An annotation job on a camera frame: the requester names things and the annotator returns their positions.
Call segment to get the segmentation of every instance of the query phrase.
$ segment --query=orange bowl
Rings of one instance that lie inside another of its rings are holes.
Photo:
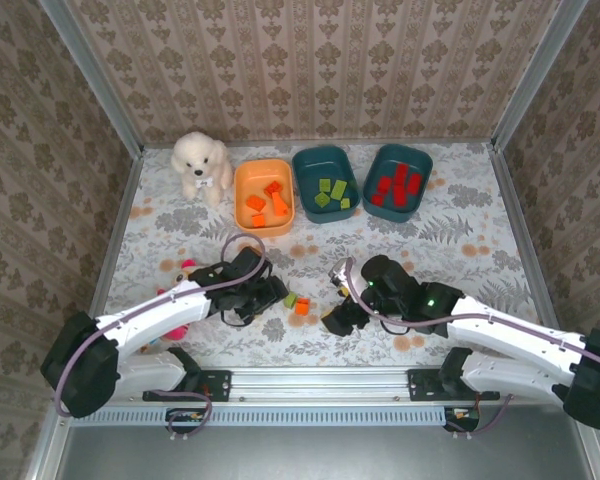
[[[273,211],[273,201],[264,193],[264,189],[278,182],[282,185],[280,197],[289,206],[289,212],[283,216],[277,216]],[[295,206],[293,203],[293,181],[291,179],[291,167],[280,158],[265,158],[262,160],[251,160],[236,168],[234,184],[235,194],[235,219],[241,230],[253,233],[259,237],[277,237],[291,230]],[[267,202],[261,212],[247,206],[247,198],[257,195]],[[253,215],[264,214],[265,226],[255,228],[253,226]]]

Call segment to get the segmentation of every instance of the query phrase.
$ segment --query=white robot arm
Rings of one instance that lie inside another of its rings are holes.
[[[224,321],[224,312],[233,310],[242,325],[249,325],[289,293],[271,269],[259,252],[245,247],[233,262],[198,269],[140,305],[95,319],[80,312],[67,320],[40,371],[74,417],[90,415],[110,399],[130,393],[190,392],[200,369],[184,350],[135,352],[181,325],[216,313]]]
[[[439,375],[451,397],[468,387],[476,393],[539,399],[562,406],[580,422],[600,429],[600,363],[589,358],[600,357],[600,330],[584,337],[529,323],[447,285],[419,284],[384,255],[349,271],[343,259],[329,275],[345,297],[323,318],[330,332],[349,335],[354,326],[364,328],[370,316],[378,315],[395,324],[408,320],[408,326],[421,333],[486,347],[506,357],[468,348],[451,350]]]

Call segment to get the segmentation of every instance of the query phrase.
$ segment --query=plush dog toy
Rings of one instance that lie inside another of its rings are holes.
[[[185,198],[193,200],[203,190],[211,207],[218,206],[233,181],[224,143],[200,132],[189,133],[176,142],[171,165],[180,174]]]

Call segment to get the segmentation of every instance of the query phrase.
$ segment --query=beige wallpaper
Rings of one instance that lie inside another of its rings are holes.
[[[488,137],[557,0],[70,0],[147,143]]]
[[[600,0],[591,0],[505,156],[563,325],[600,327]]]
[[[0,0],[0,480],[27,466],[40,362],[89,306],[129,167],[38,3]]]

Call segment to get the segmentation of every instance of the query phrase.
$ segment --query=floor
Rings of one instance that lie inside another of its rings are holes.
[[[573,421],[539,407],[513,407],[471,440],[440,427],[210,427],[187,441],[159,427],[91,427],[73,428],[65,452],[63,480],[592,478]]]
[[[296,196],[291,232],[265,241],[267,256],[290,290],[309,297],[311,315],[299,317],[280,303],[251,326],[235,329],[217,317],[198,322],[180,344],[203,367],[351,366],[440,364],[452,346],[442,338],[410,333],[392,337],[377,323],[340,338],[319,318],[341,299],[327,272],[344,256],[387,254],[422,281],[460,288],[495,308],[530,321],[537,314],[502,203],[486,144],[411,145],[427,152],[434,170],[420,210],[404,224],[368,215],[339,223],[309,222]],[[359,185],[380,145],[343,145]],[[306,147],[230,148],[233,165],[278,157],[290,161]],[[233,192],[216,210],[183,198],[170,150],[147,150],[107,301],[113,313],[168,288],[183,260],[219,260],[238,229]],[[235,254],[235,245],[229,254]]]

